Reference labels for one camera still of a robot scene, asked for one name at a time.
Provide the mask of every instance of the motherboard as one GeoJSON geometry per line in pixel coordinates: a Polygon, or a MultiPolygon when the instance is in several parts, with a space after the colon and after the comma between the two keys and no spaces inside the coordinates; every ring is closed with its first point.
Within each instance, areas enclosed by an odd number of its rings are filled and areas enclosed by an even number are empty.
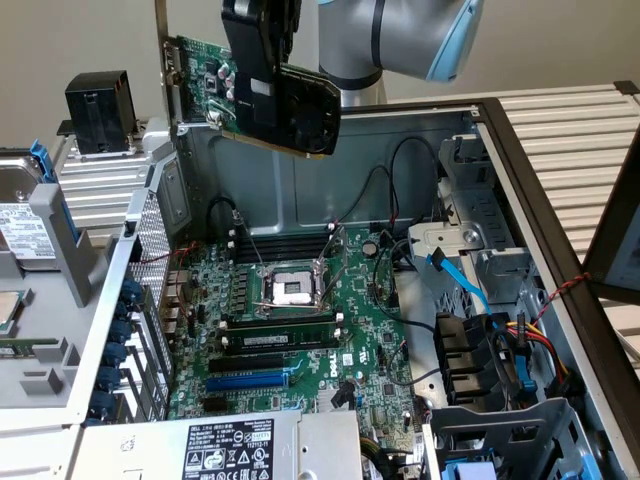
{"type": "MultiPolygon", "coordinates": [[[[260,326],[259,322],[264,321],[261,314],[265,295],[263,270],[276,265],[289,270],[278,274],[283,286],[280,288],[274,283],[273,289],[279,293],[271,293],[273,301],[304,303],[308,300],[305,297],[308,277],[304,272],[309,261],[292,260],[284,266],[282,262],[269,261],[263,265],[238,263],[242,258],[230,259],[226,242],[207,245],[191,256],[188,271],[195,286],[190,293],[190,305],[197,312],[196,321],[177,322],[176,376],[169,419],[279,410],[313,413],[352,409],[358,414],[362,436],[375,439],[382,447],[408,452],[416,449],[416,444],[422,442],[419,426],[424,415],[423,405],[414,397],[411,387],[394,384],[386,372],[387,362],[403,341],[403,327],[389,319],[372,296],[372,288],[376,288],[372,275],[379,234],[370,233],[368,229],[350,229],[344,238],[346,254],[327,257],[325,273],[329,277],[343,270],[328,294],[326,303],[330,308],[315,313],[317,318],[313,322],[307,319],[310,315],[304,316],[304,321],[299,317],[299,325],[282,321],[290,318],[286,311],[301,310],[300,306],[290,305],[274,309],[276,313],[265,324],[273,326],[260,326]],[[341,320],[337,327],[332,323],[336,317],[341,320]],[[221,333],[220,326],[231,323],[241,327],[248,324],[247,331],[257,329],[259,332],[250,335],[245,332],[245,341],[241,344],[244,350],[229,350],[233,346],[233,332],[221,333]],[[292,332],[297,327],[306,329],[306,333],[298,332],[296,337],[292,332]],[[324,335],[327,328],[329,335],[324,335]],[[221,348],[224,338],[229,340],[221,348]],[[222,382],[227,386],[233,381],[250,382],[252,364],[255,370],[270,365],[277,371],[284,368],[287,384],[230,390],[222,386],[217,391],[222,382]],[[234,365],[242,365],[243,371],[233,372],[234,365]],[[336,395],[339,397],[345,386],[353,392],[354,401],[340,405],[336,403],[336,395]]],[[[376,293],[387,302],[388,261],[380,267],[376,293]]],[[[240,328],[236,335],[242,333],[240,328]]],[[[396,380],[411,378],[409,364],[402,355],[396,357],[390,368],[396,380]]]]}

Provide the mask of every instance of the black cable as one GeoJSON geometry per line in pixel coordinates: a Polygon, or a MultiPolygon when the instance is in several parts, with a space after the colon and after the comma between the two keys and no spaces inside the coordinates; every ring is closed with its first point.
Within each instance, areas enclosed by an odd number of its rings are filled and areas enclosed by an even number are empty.
{"type": "Polygon", "coordinates": [[[434,375],[436,373],[440,373],[440,369],[439,368],[434,368],[433,370],[429,370],[424,375],[420,375],[418,378],[416,378],[414,380],[410,380],[408,382],[402,382],[402,381],[400,381],[400,380],[398,380],[396,378],[393,378],[393,375],[391,375],[391,365],[393,364],[393,361],[398,356],[398,353],[400,353],[400,350],[402,350],[402,345],[400,345],[400,347],[398,347],[398,349],[395,352],[393,352],[393,354],[391,355],[391,358],[387,362],[387,378],[394,385],[398,385],[399,387],[410,387],[411,385],[415,385],[416,383],[421,382],[425,378],[429,378],[431,375],[434,375]]]}
{"type": "Polygon", "coordinates": [[[371,460],[373,466],[378,470],[384,480],[393,480],[397,469],[393,467],[389,457],[378,448],[377,450],[371,449],[368,445],[360,443],[360,455],[371,460]]]}
{"type": "Polygon", "coordinates": [[[425,329],[429,330],[431,333],[435,333],[435,330],[431,325],[427,325],[426,323],[422,323],[422,322],[414,322],[412,320],[405,320],[404,318],[389,312],[380,303],[380,299],[378,298],[378,286],[377,286],[377,283],[376,283],[376,276],[378,274],[378,267],[380,266],[380,260],[382,260],[382,257],[384,256],[384,253],[386,251],[387,251],[386,247],[383,248],[382,250],[380,250],[380,254],[378,255],[378,258],[376,259],[376,264],[373,266],[373,279],[372,280],[373,280],[373,301],[374,301],[374,303],[380,309],[380,311],[382,313],[384,313],[387,317],[389,317],[391,320],[395,320],[396,322],[402,323],[403,325],[413,325],[414,327],[425,328],[425,329]]]}
{"type": "Polygon", "coordinates": [[[236,202],[234,202],[230,198],[223,197],[223,196],[213,197],[209,202],[209,205],[207,206],[207,216],[205,217],[207,233],[210,233],[211,231],[211,212],[213,212],[214,207],[219,203],[226,203],[227,205],[229,205],[229,207],[231,207],[231,210],[237,210],[236,202]]]}
{"type": "Polygon", "coordinates": [[[507,389],[507,401],[509,397],[516,398],[518,396],[519,388],[516,387],[513,382],[509,379],[509,375],[507,374],[507,370],[504,368],[504,364],[502,363],[502,359],[498,355],[498,351],[496,350],[496,340],[498,337],[506,335],[508,332],[504,328],[497,328],[491,333],[491,337],[489,338],[489,352],[491,353],[491,357],[493,358],[493,363],[496,366],[496,372],[498,373],[498,378],[500,382],[507,389]]]}
{"type": "MultiPolygon", "coordinates": [[[[360,203],[360,200],[362,200],[362,197],[364,197],[364,194],[367,191],[367,187],[369,186],[369,182],[371,182],[371,178],[373,177],[373,174],[376,173],[378,170],[382,170],[387,176],[387,178],[389,179],[389,181],[391,181],[390,180],[391,174],[389,173],[389,170],[387,169],[387,167],[385,167],[384,165],[376,165],[375,167],[373,167],[369,172],[369,175],[367,175],[367,179],[364,181],[364,185],[362,185],[362,189],[360,190],[360,193],[358,193],[356,200],[351,204],[347,212],[338,219],[338,223],[342,223],[355,210],[355,208],[360,203]]],[[[395,209],[393,206],[394,201],[395,201],[395,204],[398,205],[398,194],[396,193],[395,188],[389,190],[389,207],[391,210],[392,217],[395,214],[395,209]]]]}
{"type": "Polygon", "coordinates": [[[402,251],[402,248],[406,245],[409,245],[409,240],[404,239],[404,240],[400,240],[399,242],[396,242],[393,247],[391,248],[391,253],[389,254],[389,279],[391,282],[391,293],[390,295],[394,295],[396,293],[396,281],[393,278],[393,255],[396,252],[396,250],[400,250],[400,253],[402,254],[402,256],[404,257],[404,259],[407,261],[407,263],[409,264],[410,267],[413,268],[413,270],[416,269],[416,266],[413,264],[413,262],[411,261],[411,259],[408,257],[408,255],[402,251]]]}
{"type": "MultiPolygon", "coordinates": [[[[410,141],[416,141],[416,142],[420,142],[422,145],[424,145],[426,147],[426,149],[429,151],[429,154],[431,155],[431,165],[433,168],[433,181],[435,183],[434,186],[434,199],[433,199],[433,205],[436,204],[436,202],[438,201],[438,158],[436,157],[436,152],[434,152],[433,147],[431,146],[431,144],[425,140],[422,137],[417,137],[417,136],[412,136],[412,137],[406,137],[403,138],[400,143],[398,143],[398,145],[396,145],[395,150],[393,151],[393,155],[391,156],[391,164],[389,166],[389,192],[391,193],[391,191],[395,190],[395,186],[393,183],[393,167],[396,163],[396,157],[398,156],[398,153],[400,152],[400,148],[402,148],[402,146],[410,141]]],[[[396,214],[396,218],[398,216],[400,216],[400,204],[398,203],[398,201],[396,200],[396,205],[397,205],[397,214],[396,214]]]]}

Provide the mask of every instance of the black connector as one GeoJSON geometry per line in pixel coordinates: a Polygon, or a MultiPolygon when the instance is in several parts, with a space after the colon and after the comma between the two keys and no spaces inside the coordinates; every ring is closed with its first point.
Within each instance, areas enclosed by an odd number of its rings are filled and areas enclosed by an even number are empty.
{"type": "Polygon", "coordinates": [[[205,321],[205,309],[204,309],[204,304],[200,304],[198,305],[198,313],[196,315],[197,319],[198,319],[198,323],[200,325],[202,325],[205,321]]]}
{"type": "Polygon", "coordinates": [[[436,248],[436,251],[431,254],[431,264],[437,271],[442,271],[442,261],[446,260],[447,256],[444,254],[440,247],[436,248]]]}
{"type": "Polygon", "coordinates": [[[369,233],[380,233],[384,230],[384,227],[380,222],[371,222],[369,224],[369,233]]]}
{"type": "Polygon", "coordinates": [[[516,348],[517,355],[527,354],[527,326],[525,324],[526,318],[524,313],[519,313],[516,317],[517,332],[518,332],[518,346],[516,348]]]}
{"type": "Polygon", "coordinates": [[[349,410],[353,410],[356,407],[356,397],[354,395],[356,387],[351,382],[344,382],[340,385],[340,388],[331,399],[331,405],[333,408],[340,408],[345,403],[349,403],[349,410]]]}
{"type": "Polygon", "coordinates": [[[202,409],[207,412],[226,412],[228,409],[227,400],[224,397],[205,397],[201,400],[202,409]]]}
{"type": "Polygon", "coordinates": [[[389,300],[387,301],[387,306],[389,308],[398,308],[400,307],[400,299],[398,298],[398,292],[394,290],[389,295],[389,300]]]}
{"type": "Polygon", "coordinates": [[[558,377],[554,377],[549,386],[544,389],[544,393],[547,398],[566,398],[578,414],[584,412],[586,388],[582,378],[571,369],[562,383],[558,381],[558,377]]]}
{"type": "Polygon", "coordinates": [[[187,334],[190,338],[196,338],[196,315],[193,309],[187,315],[187,334]]]}
{"type": "Polygon", "coordinates": [[[404,342],[402,344],[402,360],[405,362],[409,361],[409,345],[407,345],[407,342],[404,342]]]}
{"type": "Polygon", "coordinates": [[[389,235],[380,235],[380,247],[381,248],[390,248],[393,247],[394,244],[393,238],[389,235]]]}

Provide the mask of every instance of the metal bracket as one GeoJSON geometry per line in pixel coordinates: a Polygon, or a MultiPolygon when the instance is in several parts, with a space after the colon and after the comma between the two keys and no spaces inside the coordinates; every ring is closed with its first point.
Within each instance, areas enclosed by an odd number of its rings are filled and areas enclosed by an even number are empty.
{"type": "Polygon", "coordinates": [[[495,184],[496,174],[479,135],[456,135],[444,140],[438,157],[454,190],[495,184]]]}
{"type": "Polygon", "coordinates": [[[437,438],[441,470],[452,459],[474,461],[493,455],[502,457],[510,478],[560,478],[567,472],[581,471],[582,456],[592,454],[580,419],[564,398],[508,412],[475,413],[464,407],[437,409],[433,411],[431,428],[437,438]],[[563,456],[555,453],[556,445],[563,456]]]}
{"type": "Polygon", "coordinates": [[[527,276],[531,254],[526,248],[475,252],[475,271],[489,303],[515,303],[527,276]]]}
{"type": "Polygon", "coordinates": [[[461,251],[484,248],[482,236],[475,225],[451,226],[444,222],[418,223],[409,228],[414,256],[427,258],[440,247],[447,257],[458,257],[461,251]]]}

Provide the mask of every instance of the white wall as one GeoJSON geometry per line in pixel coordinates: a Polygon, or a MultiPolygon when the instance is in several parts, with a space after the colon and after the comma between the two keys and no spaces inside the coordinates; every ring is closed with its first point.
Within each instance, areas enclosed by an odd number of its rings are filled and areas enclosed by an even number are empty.
{"type": "MultiPolygon", "coordinates": [[[[84,71],[126,69],[136,113],[160,113],[153,0],[4,0],[0,145],[50,144],[64,89],[84,71]]],[[[168,0],[172,35],[226,43],[221,0],[168,0]]],[[[316,68],[317,6],[304,0],[292,62],[316,68]]],[[[467,67],[452,85],[385,74],[390,99],[634,80],[640,0],[486,0],[467,67]]]]}

